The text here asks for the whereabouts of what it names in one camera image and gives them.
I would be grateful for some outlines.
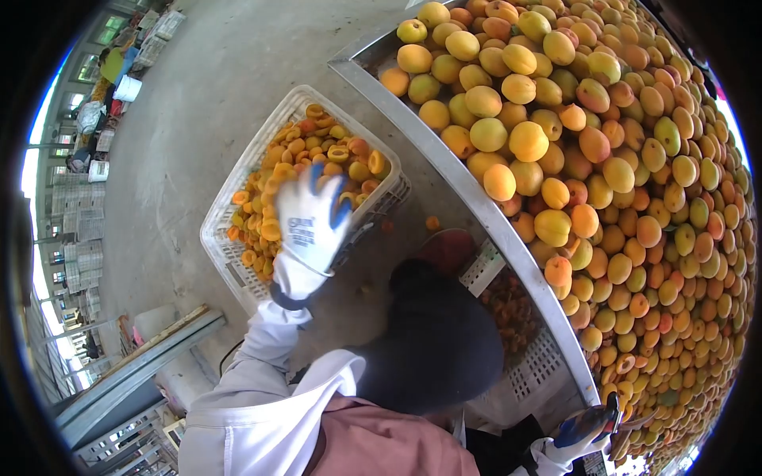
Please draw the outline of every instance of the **pile of apricots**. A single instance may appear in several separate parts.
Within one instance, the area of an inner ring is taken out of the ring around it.
[[[702,69],[628,0],[420,7],[379,81],[527,245],[653,468],[719,414],[754,315],[751,174]]]
[[[306,118],[283,126],[267,145],[258,171],[251,172],[242,190],[231,198],[239,208],[227,230],[230,241],[243,243],[241,262],[266,283],[273,278],[273,262],[280,253],[280,222],[273,203],[280,185],[296,180],[308,166],[321,164],[318,189],[333,175],[349,177],[339,201],[350,200],[352,210],[368,199],[392,170],[391,163],[319,104],[305,109]]]

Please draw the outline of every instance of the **white glove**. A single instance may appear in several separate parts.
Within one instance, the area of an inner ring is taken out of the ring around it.
[[[586,411],[592,411],[595,408],[603,407],[592,407],[588,408]],[[567,432],[574,432],[576,429],[574,428],[573,422],[569,419],[561,424],[561,433],[562,435]],[[557,448],[555,446],[555,441],[553,444],[549,444],[545,447],[545,456],[548,457],[553,462],[559,463],[563,466],[569,466],[575,459],[581,458],[582,456],[589,455],[594,452],[598,452],[606,448],[610,444],[610,437],[608,434],[604,436],[599,441],[593,442],[594,439],[596,439],[598,436],[601,435],[601,433],[604,431],[604,427],[606,426],[606,422],[602,422],[599,426],[596,426],[594,428],[590,428],[590,432],[587,434],[581,434],[579,435],[579,441],[574,443],[570,446],[564,446],[563,448]],[[556,440],[559,440],[562,438],[562,435],[559,435]]]
[[[275,198],[281,252],[274,261],[273,281],[287,298],[296,301],[307,299],[333,276],[328,267],[349,230],[351,201],[336,206],[347,178],[337,175],[317,190],[322,172],[322,165],[313,165],[298,181],[281,184]]]

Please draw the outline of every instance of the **glove label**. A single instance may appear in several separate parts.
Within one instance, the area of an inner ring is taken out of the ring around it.
[[[315,217],[312,218],[289,218],[288,220],[288,241],[291,244],[297,244],[308,248],[315,244]]]

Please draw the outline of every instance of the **concrete floor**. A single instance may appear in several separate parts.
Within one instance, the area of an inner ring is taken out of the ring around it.
[[[283,96],[308,84],[394,149],[413,194],[395,214],[395,232],[368,234],[319,291],[303,332],[297,369],[386,325],[386,280],[425,239],[424,220],[484,231],[425,158],[370,102],[326,65],[342,47],[401,11],[406,0],[197,0],[157,64],[143,78],[111,146],[101,307],[106,318],[174,303],[205,302],[228,325],[201,345],[216,372],[242,339],[247,316],[203,250],[199,229],[228,173]],[[362,256],[362,260],[352,257]],[[370,286],[361,292],[359,284]],[[116,328],[102,333],[118,353]]]

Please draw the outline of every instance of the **metal tray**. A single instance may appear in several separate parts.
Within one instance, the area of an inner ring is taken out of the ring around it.
[[[466,2],[453,0],[442,3],[456,7],[463,6]],[[418,119],[409,105],[387,91],[376,78],[378,71],[391,66],[397,49],[402,45],[395,34],[397,25],[414,18],[419,8],[420,5],[416,5],[401,11],[388,24],[345,47],[328,65],[378,107],[410,139],[470,208],[527,288],[552,338],[558,344],[582,400],[587,405],[597,405],[600,398],[575,333],[527,247],[466,166]]]

